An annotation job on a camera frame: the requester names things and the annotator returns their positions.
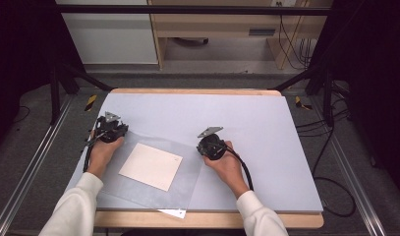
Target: hand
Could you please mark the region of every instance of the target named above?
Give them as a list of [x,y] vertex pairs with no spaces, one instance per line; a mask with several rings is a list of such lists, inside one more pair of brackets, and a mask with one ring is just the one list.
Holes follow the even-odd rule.
[[[230,141],[226,141],[225,144],[233,148]],[[210,160],[208,157],[204,156],[203,161],[205,165],[217,172],[220,179],[228,185],[237,199],[249,190],[249,187],[243,179],[240,161],[229,151],[226,150],[223,156],[217,160]]]
[[86,172],[101,179],[107,164],[110,162],[114,151],[123,144],[124,138],[120,137],[113,143],[96,141],[89,157],[89,166]]

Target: small white paper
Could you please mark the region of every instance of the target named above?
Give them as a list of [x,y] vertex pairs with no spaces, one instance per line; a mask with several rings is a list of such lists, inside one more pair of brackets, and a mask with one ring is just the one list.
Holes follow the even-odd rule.
[[136,144],[119,174],[168,191],[181,161],[182,156]]

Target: floor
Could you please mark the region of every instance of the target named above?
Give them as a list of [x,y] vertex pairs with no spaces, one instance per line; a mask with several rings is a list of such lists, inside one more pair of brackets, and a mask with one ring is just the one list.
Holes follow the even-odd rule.
[[[299,65],[294,58],[291,58],[291,62],[294,66]],[[292,67],[282,71],[275,68],[264,39],[222,38],[211,38],[207,45],[198,41],[170,40],[162,70],[150,65],[87,65],[88,71],[106,84],[129,88],[267,89],[302,71]],[[36,235],[65,190],[68,176],[75,169],[84,139],[93,124],[88,121],[96,119],[97,110],[106,95],[86,82],[78,83],[82,90],[74,96],[68,115],[56,138],[51,141],[45,159],[39,163],[39,171],[33,176],[28,192],[18,199],[17,208],[12,209],[16,214],[8,218],[10,227],[7,235]],[[299,82],[284,92],[296,125],[320,119],[321,98],[319,95],[305,96],[305,84],[305,81]],[[84,112],[83,107],[93,93],[98,95],[98,101],[91,112]],[[65,93],[61,94],[64,100],[68,100]],[[296,95],[300,96],[305,107],[296,105]],[[335,113],[346,109],[340,97],[334,95],[333,98],[337,100],[334,104]],[[51,110],[48,86],[26,93],[21,105],[27,108],[20,109],[18,122],[13,124],[0,147],[0,216],[49,128]],[[323,134],[328,130],[324,126],[312,128],[315,129],[298,129],[309,166],[314,166],[328,134]],[[290,235],[400,235],[400,194],[385,170],[371,167],[370,154],[346,112],[336,118],[332,139],[316,173],[341,183],[346,189],[352,189],[352,183],[348,181],[352,173],[346,173],[346,169],[343,169],[343,159],[349,162],[357,176],[356,182],[362,186],[362,192],[353,194],[359,197],[365,195],[367,199],[356,198],[358,209],[349,217],[339,217],[326,211],[323,214],[323,227],[317,230],[290,230]],[[351,209],[351,199],[343,189],[322,180],[315,182],[321,198],[326,200],[332,211],[345,213]],[[112,229],[110,235],[120,235],[124,230]]]

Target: white cabinet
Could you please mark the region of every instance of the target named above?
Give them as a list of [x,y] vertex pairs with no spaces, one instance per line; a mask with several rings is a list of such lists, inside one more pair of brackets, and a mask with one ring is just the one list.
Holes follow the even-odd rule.
[[[58,4],[146,5],[145,0],[56,0]],[[62,14],[84,64],[157,64],[148,14]]]

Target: white sleeve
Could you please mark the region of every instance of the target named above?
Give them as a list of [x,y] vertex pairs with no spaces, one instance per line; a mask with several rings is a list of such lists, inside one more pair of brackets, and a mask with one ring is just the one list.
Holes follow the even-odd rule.
[[237,200],[237,209],[243,217],[248,236],[288,235],[282,220],[275,211],[265,207],[255,192],[247,191]]
[[92,235],[96,196],[102,186],[96,176],[84,173],[77,186],[61,197],[39,235]]

